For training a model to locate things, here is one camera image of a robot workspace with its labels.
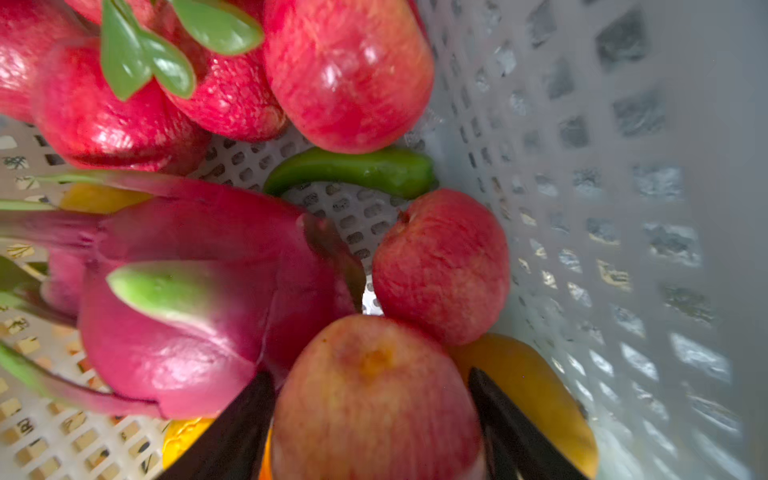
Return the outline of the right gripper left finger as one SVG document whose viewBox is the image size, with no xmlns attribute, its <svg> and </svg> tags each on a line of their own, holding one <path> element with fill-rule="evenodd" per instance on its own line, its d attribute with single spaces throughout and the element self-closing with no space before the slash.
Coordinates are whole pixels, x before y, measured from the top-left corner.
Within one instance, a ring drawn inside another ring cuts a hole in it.
<svg viewBox="0 0 768 480">
<path fill-rule="evenodd" d="M 275 404 L 273 376 L 261 371 L 159 479 L 257 479 Z"/>
</svg>

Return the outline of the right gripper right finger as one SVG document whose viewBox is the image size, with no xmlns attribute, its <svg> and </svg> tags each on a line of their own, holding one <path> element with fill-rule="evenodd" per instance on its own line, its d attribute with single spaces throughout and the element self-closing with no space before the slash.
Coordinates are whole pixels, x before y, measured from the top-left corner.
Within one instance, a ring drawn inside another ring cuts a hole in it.
<svg viewBox="0 0 768 480">
<path fill-rule="evenodd" d="M 586 479 L 484 371 L 471 368 L 468 387 L 482 424 L 490 479 Z"/>
</svg>

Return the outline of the pink dragon fruit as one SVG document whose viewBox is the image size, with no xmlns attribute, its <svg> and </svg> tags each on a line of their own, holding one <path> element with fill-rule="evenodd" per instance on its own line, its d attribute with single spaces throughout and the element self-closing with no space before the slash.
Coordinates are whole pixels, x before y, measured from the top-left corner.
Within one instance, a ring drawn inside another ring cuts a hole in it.
<svg viewBox="0 0 768 480">
<path fill-rule="evenodd" d="M 38 281 L 1 265 L 1 301 L 78 330 L 106 391 L 3 346 L 36 393 L 110 416 L 212 417 L 260 370 L 283 379 L 333 321 L 362 309 L 366 275 L 328 219 L 282 199 L 184 177 L 78 170 L 83 184 L 140 192 L 109 214 L 3 200 L 1 236 L 63 255 Z"/>
</svg>

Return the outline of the orange tangerine with leaves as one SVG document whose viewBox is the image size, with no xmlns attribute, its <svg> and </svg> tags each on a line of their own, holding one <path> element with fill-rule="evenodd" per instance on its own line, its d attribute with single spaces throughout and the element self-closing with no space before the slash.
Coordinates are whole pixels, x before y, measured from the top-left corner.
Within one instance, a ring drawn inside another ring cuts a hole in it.
<svg viewBox="0 0 768 480">
<path fill-rule="evenodd" d="M 217 54 L 241 55 L 264 42 L 260 23 L 227 1 L 172 1 L 170 6 L 187 33 Z M 187 56 L 144 28 L 125 1 L 102 3 L 100 64 L 112 92 L 123 102 L 153 79 L 185 99 L 197 88 L 197 75 Z"/>
</svg>

